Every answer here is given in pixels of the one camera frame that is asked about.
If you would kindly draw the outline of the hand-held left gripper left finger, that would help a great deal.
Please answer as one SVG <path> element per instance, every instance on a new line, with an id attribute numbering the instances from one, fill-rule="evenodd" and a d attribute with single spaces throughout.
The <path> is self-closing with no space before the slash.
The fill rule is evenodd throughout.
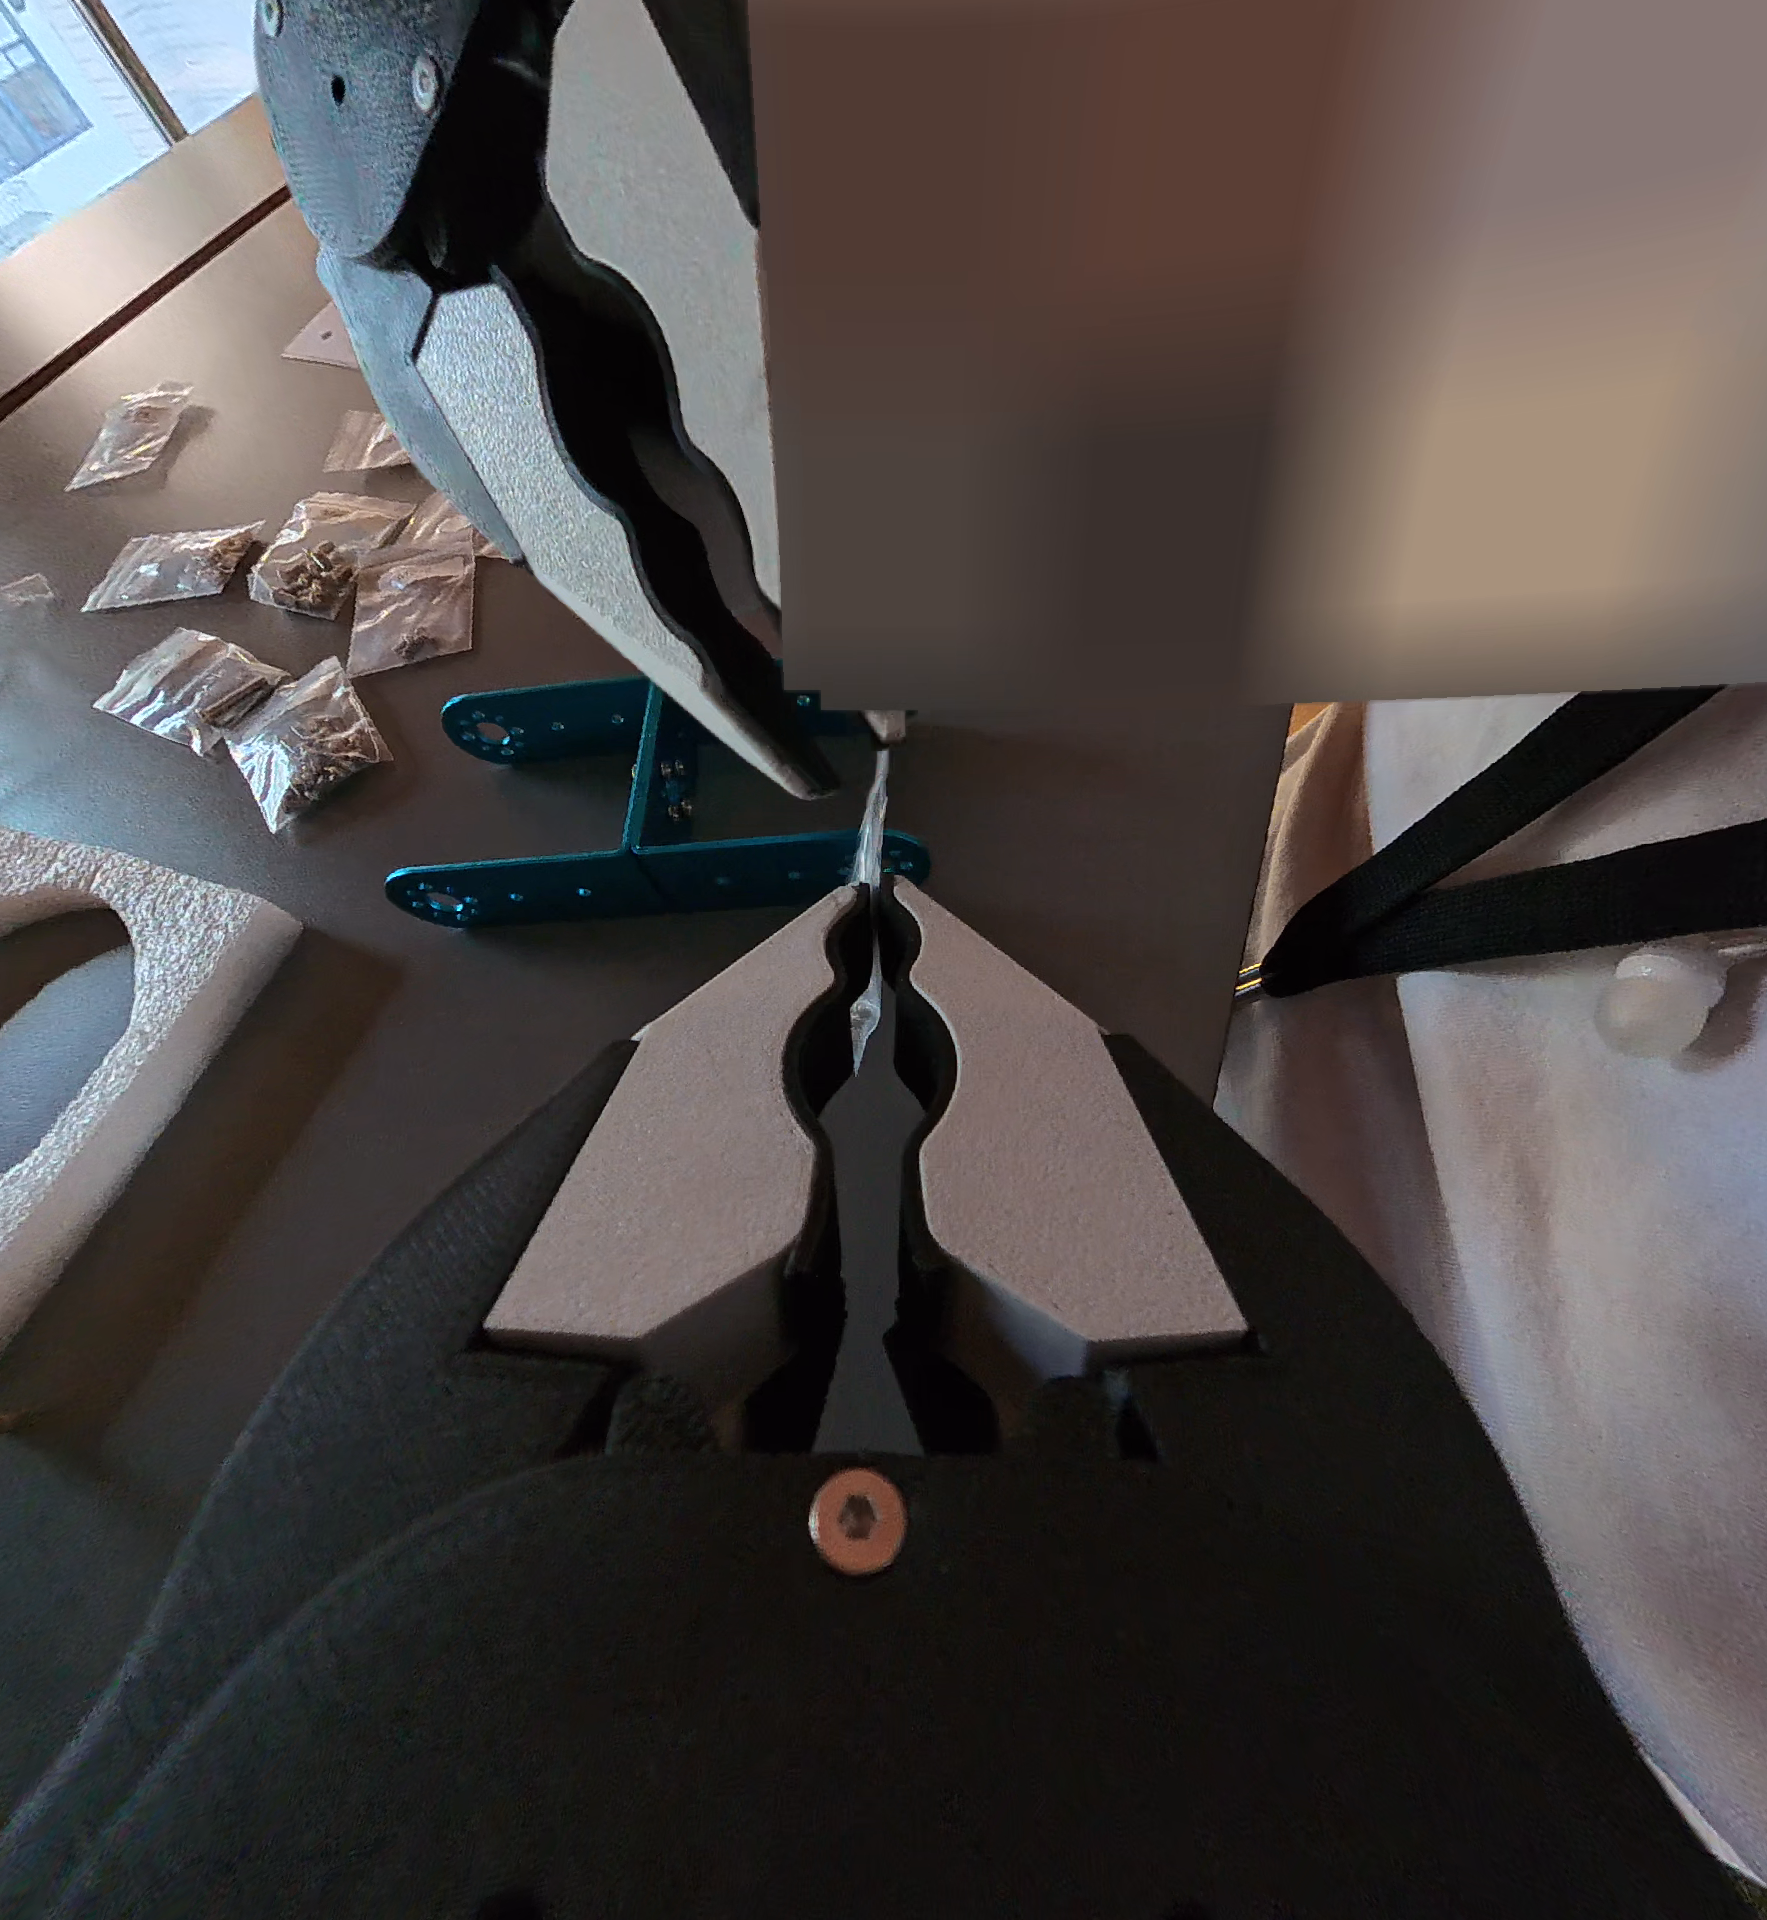
<path id="1" fill-rule="evenodd" d="M 864 887 L 835 887 L 650 1021 L 485 1337 L 690 1388 L 811 1443 L 847 1326 L 822 1109 L 855 1074 Z"/>

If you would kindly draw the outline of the blue metal bracket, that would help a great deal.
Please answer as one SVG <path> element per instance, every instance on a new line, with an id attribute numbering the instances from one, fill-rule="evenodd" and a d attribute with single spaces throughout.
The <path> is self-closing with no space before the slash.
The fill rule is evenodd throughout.
<path id="1" fill-rule="evenodd" d="M 420 922 L 476 930 L 796 908 L 855 876 L 856 829 L 696 839 L 699 757 L 715 736 L 642 676 L 467 692 L 440 721 L 490 765 L 621 757 L 629 793 L 607 848 L 393 870 L 384 896 Z"/>

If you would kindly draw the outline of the dark grey desk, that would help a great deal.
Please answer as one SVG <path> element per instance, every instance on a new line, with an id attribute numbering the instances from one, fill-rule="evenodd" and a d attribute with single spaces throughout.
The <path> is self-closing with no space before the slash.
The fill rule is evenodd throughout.
<path id="1" fill-rule="evenodd" d="M 123 1196 L 0 1362 L 0 1442 L 186 1501 L 269 1378 L 455 1172 L 618 1033 L 682 997 L 782 913 L 459 932 L 384 900 L 412 864 L 617 839 L 609 759 L 493 770 L 448 742 L 445 698 L 622 672 L 515 565 L 485 562 L 467 655 L 369 684 L 393 759 L 282 834 L 234 770 L 91 711 L 174 621 L 288 668 L 335 628 L 252 607 L 75 609 L 130 533 L 264 516 L 321 480 L 360 378 L 281 357 L 323 302 L 315 246 L 270 191 L 263 114 L 236 108 L 0 265 L 0 824 L 130 850 L 272 900 L 285 964 Z M 193 412 L 151 474 L 67 492 L 111 396 L 186 378 Z M 890 818 L 935 852 L 935 893 L 1097 1019 L 1209 1091 L 1221 1056 L 1278 721 L 1001 719 L 912 725 Z M 0 937 L 0 1169 L 80 1091 L 130 1012 L 123 934 L 67 910 Z"/>

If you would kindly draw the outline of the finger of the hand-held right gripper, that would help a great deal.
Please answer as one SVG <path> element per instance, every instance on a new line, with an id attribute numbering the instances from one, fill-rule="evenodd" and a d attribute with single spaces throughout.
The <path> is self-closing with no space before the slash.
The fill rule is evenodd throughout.
<path id="1" fill-rule="evenodd" d="M 782 705 L 782 562 L 759 233 L 699 106 L 746 94 L 733 3 L 569 3 L 545 189 L 561 454 L 716 706 Z"/>
<path id="2" fill-rule="evenodd" d="M 777 660 L 726 607 L 702 537 L 660 500 L 630 515 L 566 446 L 549 358 L 504 282 L 443 292 L 415 371 L 526 571 L 745 764 L 796 797 L 840 780 Z"/>

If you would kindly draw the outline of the white foam block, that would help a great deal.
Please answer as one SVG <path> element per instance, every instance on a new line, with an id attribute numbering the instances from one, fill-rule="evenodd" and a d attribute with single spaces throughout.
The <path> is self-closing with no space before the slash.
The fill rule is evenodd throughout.
<path id="1" fill-rule="evenodd" d="M 0 1170 L 0 1355 L 300 932 L 269 900 L 0 824 L 0 937 L 89 908 L 127 934 L 132 1004 L 41 1139 Z"/>

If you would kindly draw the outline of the large glass window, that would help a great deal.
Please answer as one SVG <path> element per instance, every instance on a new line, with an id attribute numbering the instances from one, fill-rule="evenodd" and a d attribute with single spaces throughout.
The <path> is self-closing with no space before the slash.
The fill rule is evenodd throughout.
<path id="1" fill-rule="evenodd" d="M 0 2 L 0 263 L 254 92 L 252 3 Z"/>

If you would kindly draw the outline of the person's white shirt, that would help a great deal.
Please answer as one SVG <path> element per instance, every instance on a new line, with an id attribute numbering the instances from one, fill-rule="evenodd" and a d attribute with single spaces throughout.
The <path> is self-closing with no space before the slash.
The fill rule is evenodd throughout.
<path id="1" fill-rule="evenodd" d="M 1767 955 L 1674 1061 L 1597 1033 L 1617 961 L 1260 1000 L 1214 1107 L 1447 1360 L 1648 1764 L 1767 1885 Z"/>

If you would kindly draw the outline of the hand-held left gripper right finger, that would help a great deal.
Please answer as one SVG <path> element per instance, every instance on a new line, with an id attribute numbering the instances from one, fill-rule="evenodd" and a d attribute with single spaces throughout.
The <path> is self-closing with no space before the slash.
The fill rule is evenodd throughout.
<path id="1" fill-rule="evenodd" d="M 1017 1419 L 1054 1380 L 1250 1332 L 1109 1034 L 927 891 L 883 887 L 903 1147 L 885 1347 L 918 1419 Z"/>

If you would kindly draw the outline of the cluster of screw packets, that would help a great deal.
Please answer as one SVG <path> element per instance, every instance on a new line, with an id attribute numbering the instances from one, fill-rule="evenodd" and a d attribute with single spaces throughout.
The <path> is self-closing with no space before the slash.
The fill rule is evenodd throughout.
<path id="1" fill-rule="evenodd" d="M 390 761 L 360 684 L 463 655 L 478 568 L 503 551 L 443 492 L 415 503 L 321 490 L 281 528 L 244 522 L 127 537 L 80 603 L 85 614 L 246 600 L 342 627 L 343 655 L 300 674 L 211 631 L 179 624 L 132 657 L 96 708 L 201 757 L 227 757 L 270 830 L 310 814 L 360 772 Z"/>

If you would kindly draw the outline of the small clear zip bag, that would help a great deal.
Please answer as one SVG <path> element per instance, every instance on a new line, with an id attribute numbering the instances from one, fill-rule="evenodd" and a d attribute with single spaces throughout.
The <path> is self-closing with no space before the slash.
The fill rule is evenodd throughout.
<path id="1" fill-rule="evenodd" d="M 864 890 L 867 930 L 868 930 L 868 975 L 850 1005 L 850 1066 L 859 1073 L 868 1043 L 882 1021 L 883 978 L 882 946 L 878 932 L 878 902 L 885 871 L 885 817 L 890 797 L 891 752 L 879 748 L 876 754 L 868 792 L 864 797 L 861 827 L 855 841 L 853 884 Z"/>

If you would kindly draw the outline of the white plastic toggle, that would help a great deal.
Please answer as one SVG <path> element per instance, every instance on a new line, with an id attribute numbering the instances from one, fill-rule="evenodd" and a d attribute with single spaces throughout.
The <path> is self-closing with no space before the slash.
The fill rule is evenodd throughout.
<path id="1" fill-rule="evenodd" d="M 1595 1004 L 1595 1033 L 1628 1058 L 1671 1061 L 1700 1040 L 1732 962 L 1690 943 L 1640 946 L 1617 961 Z"/>

